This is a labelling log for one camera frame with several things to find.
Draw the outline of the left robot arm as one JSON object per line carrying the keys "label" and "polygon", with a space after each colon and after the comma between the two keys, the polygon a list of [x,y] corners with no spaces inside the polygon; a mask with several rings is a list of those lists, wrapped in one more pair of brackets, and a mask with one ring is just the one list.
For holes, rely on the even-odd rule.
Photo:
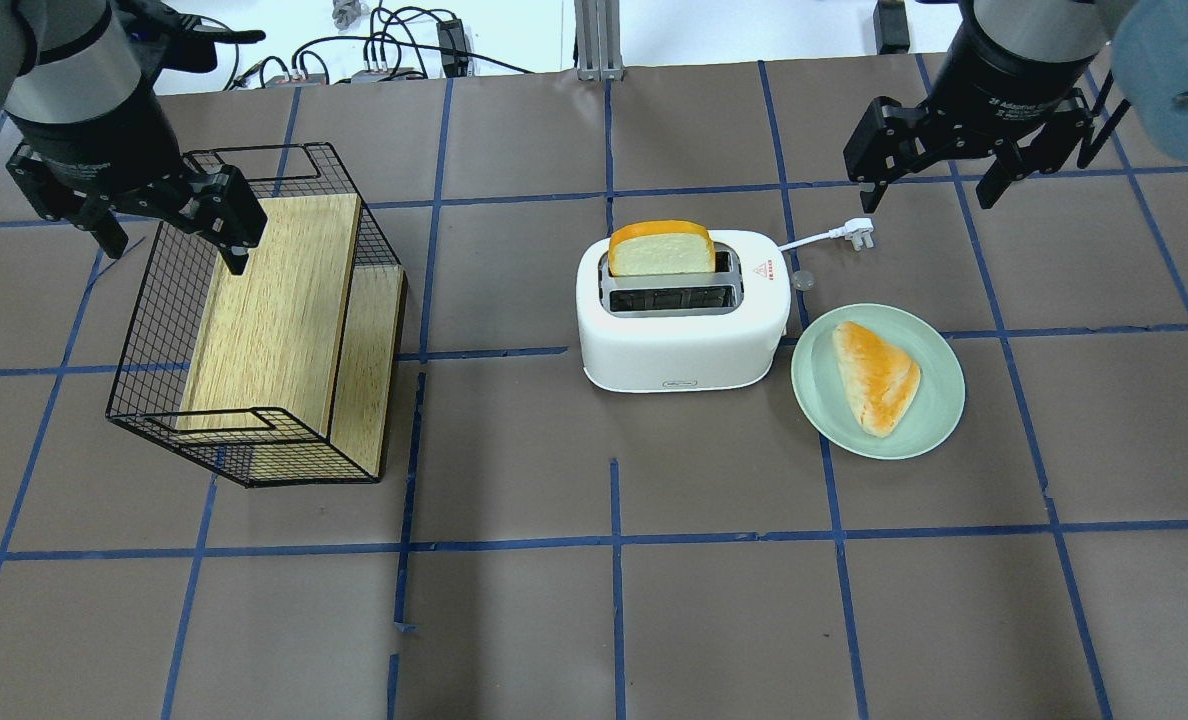
{"label": "left robot arm", "polygon": [[154,81],[210,72],[216,45],[263,38],[163,1],[0,1],[0,115],[23,137],[10,178],[37,215],[90,233],[109,258],[126,251],[127,214],[204,238],[244,273],[268,217],[241,169],[188,168]]}

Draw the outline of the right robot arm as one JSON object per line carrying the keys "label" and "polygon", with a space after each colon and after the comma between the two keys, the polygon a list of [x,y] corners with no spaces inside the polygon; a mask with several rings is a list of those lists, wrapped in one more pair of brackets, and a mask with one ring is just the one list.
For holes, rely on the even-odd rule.
{"label": "right robot arm", "polygon": [[870,101],[843,146],[862,211],[933,164],[990,159],[990,209],[1011,184],[1087,168],[1135,110],[1152,145],[1188,163],[1188,1],[961,1],[920,105]]}

